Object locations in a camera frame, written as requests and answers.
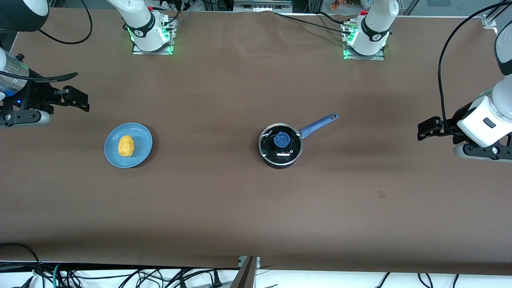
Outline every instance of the power cord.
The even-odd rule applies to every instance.
[[[217,270],[214,270],[214,281],[213,283],[211,284],[211,286],[213,288],[219,288],[222,286],[222,282],[221,280],[219,279],[219,272],[217,272]]]
[[[178,10],[178,13],[176,13],[176,16],[174,16],[174,18],[172,18],[171,20],[167,21],[167,22],[164,22],[163,25],[168,25],[169,23],[172,23],[174,20],[176,20],[176,18],[178,18],[178,15],[180,15],[180,12],[181,10]]]
[[[421,278],[421,273],[418,273],[418,279],[425,286],[426,288],[434,288],[434,285],[432,284],[432,279],[430,279],[430,275],[428,273],[425,273],[426,277],[429,279],[430,286],[428,286],[425,282],[423,282],[423,279]]]
[[[160,286],[160,283],[158,283],[157,281],[153,280],[153,279],[150,279],[150,277],[154,274],[154,273],[160,273],[159,269],[156,269],[154,270],[153,272],[147,274],[147,273],[144,273],[144,272],[140,272],[139,273],[139,280],[137,280],[137,283],[135,284],[135,288],[140,288],[140,286],[142,285],[142,283],[146,280],[149,280],[153,283],[156,283],[156,285],[158,285],[158,288],[162,288],[164,286],[164,282],[163,282],[163,277],[162,277],[162,274],[160,273],[160,279],[162,280],[162,285]]]
[[[35,259],[35,262],[36,262],[36,265],[37,265],[37,268],[38,268],[38,271],[43,274],[43,270],[42,270],[42,267],[41,267],[41,261],[39,261],[39,258],[37,257],[37,255],[35,254],[34,250],[32,250],[32,248],[28,247],[27,245],[25,244],[21,244],[21,243],[15,243],[15,242],[6,242],[6,243],[0,243],[0,247],[6,247],[6,246],[18,246],[18,247],[22,247],[22,248],[25,248],[26,250],[28,250],[30,252],[30,254],[32,254],[32,256],[34,257]],[[46,284],[45,284],[45,280],[43,279],[42,280],[42,288],[45,288],[46,287]]]
[[[187,288],[187,285],[185,285],[185,281],[183,281],[183,276],[180,277],[180,288]]]
[[[493,4],[493,5],[487,6],[487,7],[483,8],[483,9],[480,9],[477,12],[471,14],[468,18],[466,18],[464,21],[462,21],[453,30],[453,32],[448,37],[448,40],[446,40],[446,43],[444,43],[443,50],[441,51],[441,56],[439,57],[439,65],[437,67],[437,81],[438,81],[438,84],[439,84],[439,96],[441,97],[441,114],[442,114],[442,117],[443,117],[444,126],[446,127],[446,130],[452,136],[455,136],[455,133],[452,131],[452,129],[450,128],[450,126],[447,124],[447,121],[446,121],[446,111],[445,111],[445,107],[444,107],[443,85],[441,83],[441,66],[442,66],[442,62],[443,62],[444,53],[446,52],[446,48],[448,47],[448,44],[450,43],[450,40],[452,40],[452,38],[455,35],[455,33],[457,33],[457,31],[459,31],[459,29],[462,27],[462,25],[466,24],[473,17],[476,17],[476,16],[480,15],[481,13],[483,13],[483,12],[489,10],[489,9],[496,8],[496,7],[501,7],[501,6],[507,6],[507,5],[512,5],[512,1],[507,1],[507,2]]]
[[[385,283],[386,279],[388,278],[388,276],[389,276],[390,274],[391,274],[391,272],[387,272],[387,273],[384,275],[383,279],[380,281],[380,284],[379,284],[376,288],[382,288],[382,286],[384,285],[384,283]]]
[[[201,275],[203,273],[208,273],[208,275],[211,277],[211,273],[210,272],[213,272],[213,271],[216,271],[216,270],[239,270],[238,268],[222,268],[222,269],[209,269],[209,270],[203,270],[203,271],[197,271],[197,272],[194,272],[192,274],[189,274],[189,275],[182,275],[183,277],[180,278],[180,282],[178,284],[176,284],[175,286],[173,286],[173,288],[177,288],[178,286],[181,286],[181,283],[189,280],[190,278],[192,277],[196,277],[198,275]],[[213,277],[211,277],[211,282],[212,282],[212,285],[215,283]]]
[[[323,16],[327,17],[327,19],[329,19],[330,21],[333,21],[334,23],[343,24],[343,21],[338,21],[338,20],[332,18],[329,14],[327,14],[325,12],[318,11],[318,12],[315,12],[315,14],[323,15]]]
[[[89,39],[89,37],[91,36],[91,34],[93,33],[93,19],[91,18],[91,14],[89,13],[89,9],[87,9],[87,5],[86,3],[83,1],[83,0],[80,0],[83,4],[83,6],[85,7],[86,9],[86,12],[87,12],[87,16],[89,17],[89,25],[90,25],[90,29],[89,29],[89,33],[87,34],[87,36],[80,40],[80,41],[76,41],[76,42],[67,42],[67,41],[62,41],[62,40],[59,40],[51,35],[49,35],[48,33],[46,33],[45,31],[39,29],[39,32],[41,32],[44,36],[50,38],[51,40],[54,40],[54,41],[57,41],[61,44],[66,44],[66,45],[74,45],[74,44],[80,44],[80,43],[83,43],[85,42],[87,39]]]
[[[27,281],[25,281],[25,283],[23,283],[23,285],[21,287],[13,287],[13,288],[29,288],[30,282],[32,282],[33,278],[34,278],[34,276],[31,276]]]
[[[334,28],[330,28],[330,27],[325,27],[325,26],[322,26],[322,25],[319,25],[319,24],[316,24],[316,23],[304,21],[302,19],[290,17],[290,16],[279,14],[279,13],[276,13],[276,12],[274,12],[274,14],[278,15],[278,16],[281,16],[281,17],[284,17],[284,18],[292,19],[292,20],[295,20],[295,21],[298,21],[298,22],[302,22],[302,23],[306,23],[306,24],[309,24],[309,25],[313,25],[313,26],[317,26],[317,27],[320,27],[320,28],[324,28],[324,29],[327,29],[327,30],[335,31],[335,32],[338,32],[338,33],[341,33],[341,34],[347,34],[347,35],[350,34],[349,31],[342,31],[342,30],[338,30],[338,29],[334,29]]]
[[[453,279],[452,288],[455,288],[455,284],[457,284],[457,280],[459,280],[459,274],[455,275],[455,278]]]

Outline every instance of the table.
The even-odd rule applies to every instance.
[[[56,107],[48,126],[0,131],[2,242],[45,261],[232,267],[260,255],[275,269],[512,271],[511,166],[456,158],[447,137],[416,140],[440,114],[438,57],[461,19],[400,17],[386,60],[356,61],[335,32],[270,12],[193,13],[174,55],[131,55],[120,15],[91,13],[83,44],[21,33],[13,47],[42,75],[79,72],[55,87],[88,93],[91,111]],[[44,26],[64,40],[88,29],[81,9],[52,9]],[[502,78],[495,37],[476,19],[453,39],[449,115]],[[340,119],[292,167],[260,159],[268,125],[331,112]],[[134,169],[103,154],[125,122],[155,141]]]

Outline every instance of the yellow potato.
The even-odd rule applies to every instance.
[[[130,157],[133,155],[133,151],[135,150],[135,143],[133,142],[133,138],[130,135],[125,135],[121,137],[119,140],[119,146],[117,146],[117,151],[119,155],[123,157]]]

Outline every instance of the saucepan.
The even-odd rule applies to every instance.
[[[263,130],[259,140],[264,162],[276,169],[290,167],[302,154],[303,140],[337,119],[338,114],[332,113],[300,131],[284,123],[270,125]]]

